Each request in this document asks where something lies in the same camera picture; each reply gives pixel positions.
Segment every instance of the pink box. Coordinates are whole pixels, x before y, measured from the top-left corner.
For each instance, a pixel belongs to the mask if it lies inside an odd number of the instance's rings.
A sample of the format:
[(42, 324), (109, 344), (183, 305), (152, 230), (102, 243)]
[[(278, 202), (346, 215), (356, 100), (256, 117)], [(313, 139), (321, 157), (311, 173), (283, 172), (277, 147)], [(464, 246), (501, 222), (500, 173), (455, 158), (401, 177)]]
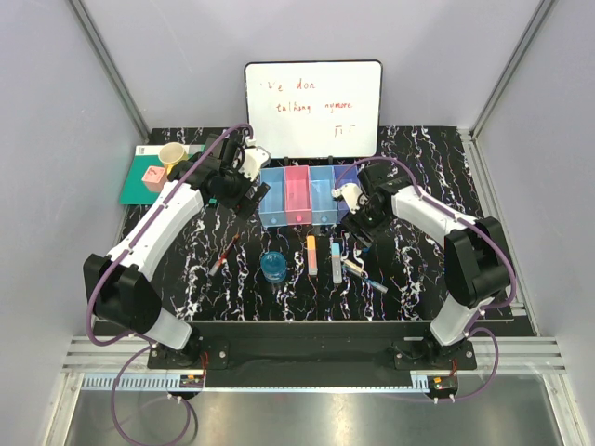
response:
[(142, 182), (151, 192), (160, 193), (167, 182), (167, 170), (158, 165), (150, 165), (142, 176)]
[(312, 222), (310, 172), (306, 165), (285, 168), (285, 214), (288, 225), (309, 225)]

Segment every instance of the pink bin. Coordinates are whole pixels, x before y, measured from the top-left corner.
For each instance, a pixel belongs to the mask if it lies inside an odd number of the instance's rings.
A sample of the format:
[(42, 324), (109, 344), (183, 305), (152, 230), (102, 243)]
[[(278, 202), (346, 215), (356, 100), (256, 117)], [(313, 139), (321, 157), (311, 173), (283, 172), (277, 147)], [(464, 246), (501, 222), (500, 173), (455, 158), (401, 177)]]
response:
[(306, 165), (285, 168), (285, 214), (288, 225), (309, 225), (312, 222), (310, 174)]

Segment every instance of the black marble tabletop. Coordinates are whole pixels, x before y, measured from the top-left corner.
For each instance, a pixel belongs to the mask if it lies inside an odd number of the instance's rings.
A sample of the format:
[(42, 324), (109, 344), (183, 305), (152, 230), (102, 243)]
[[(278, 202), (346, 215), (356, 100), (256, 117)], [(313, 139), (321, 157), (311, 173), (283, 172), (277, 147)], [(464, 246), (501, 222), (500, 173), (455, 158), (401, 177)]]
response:
[[(153, 129), (150, 144), (177, 141), (202, 144), (222, 128)], [(378, 129), (378, 153), (407, 163), (423, 188), (456, 210), (481, 216), (469, 165), (455, 127)], [(335, 160), (346, 164), (352, 160)], [(300, 164), (328, 164), (301, 160)], [(273, 161), (271, 166), (281, 165)], [(387, 164), (387, 172), (396, 172)], [(130, 206), (122, 235), (131, 231), (148, 206)], [(209, 269), (236, 234), (240, 238), (228, 262), (210, 278)], [(318, 275), (308, 275), (306, 236), (315, 235)], [(370, 278), (389, 288), (381, 294), (344, 273), (331, 279), (330, 243), (343, 257), (358, 262)], [(209, 205), (182, 230), (164, 255), (152, 284), (164, 307), (195, 321), (413, 321), (436, 317), (446, 298), (442, 248), (406, 221), (395, 219), (367, 252), (340, 226), (310, 225), (264, 229), (258, 216), (239, 222), (232, 212)], [(267, 251), (287, 261), (283, 283), (270, 284), (260, 270)], [(509, 308), (492, 310), (488, 319), (510, 320)]]

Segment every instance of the light blue bin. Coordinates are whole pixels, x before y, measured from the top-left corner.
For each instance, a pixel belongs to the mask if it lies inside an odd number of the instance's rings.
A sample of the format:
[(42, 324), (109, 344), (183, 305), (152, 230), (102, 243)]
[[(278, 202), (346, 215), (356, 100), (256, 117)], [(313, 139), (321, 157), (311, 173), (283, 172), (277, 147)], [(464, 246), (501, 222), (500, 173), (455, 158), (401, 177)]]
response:
[(285, 169), (273, 167), (260, 171), (260, 183), (267, 183), (271, 188), (258, 207), (262, 226), (287, 226), (285, 215)]
[[(335, 181), (337, 178), (341, 176), (343, 172), (345, 172), (349, 168), (350, 164), (345, 165), (334, 165), (333, 170), (335, 173)], [(353, 167), (347, 175), (345, 175), (337, 184), (337, 188), (347, 184), (347, 183), (355, 183), (360, 186), (360, 181), (357, 179), (357, 167)], [(344, 200), (337, 202), (338, 212), (337, 212), (337, 223), (340, 223), (344, 216), (350, 211), (347, 203)]]
[(335, 182), (332, 165), (310, 168), (310, 197), (312, 225), (334, 225), (337, 223), (337, 202), (331, 190)]

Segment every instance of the gray floor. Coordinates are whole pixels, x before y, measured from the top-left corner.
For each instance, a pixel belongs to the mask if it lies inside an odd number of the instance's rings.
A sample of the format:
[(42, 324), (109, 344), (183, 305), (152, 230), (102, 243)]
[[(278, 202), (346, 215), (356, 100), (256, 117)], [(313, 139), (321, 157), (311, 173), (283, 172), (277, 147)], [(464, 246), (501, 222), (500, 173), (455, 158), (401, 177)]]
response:
[[(464, 379), (461, 394), (479, 383)], [(117, 395), (119, 418), (136, 413), (125, 431), (137, 441), (162, 444), (183, 426), (185, 411), (172, 401), (138, 413), (156, 397)], [(127, 444), (112, 427), (109, 404), (109, 392), (83, 391), (66, 444)], [(180, 445), (562, 445), (544, 385), (534, 376), (499, 376), (475, 400), (438, 406), (372, 394), (292, 393), (205, 393), (192, 406), (198, 433)]]

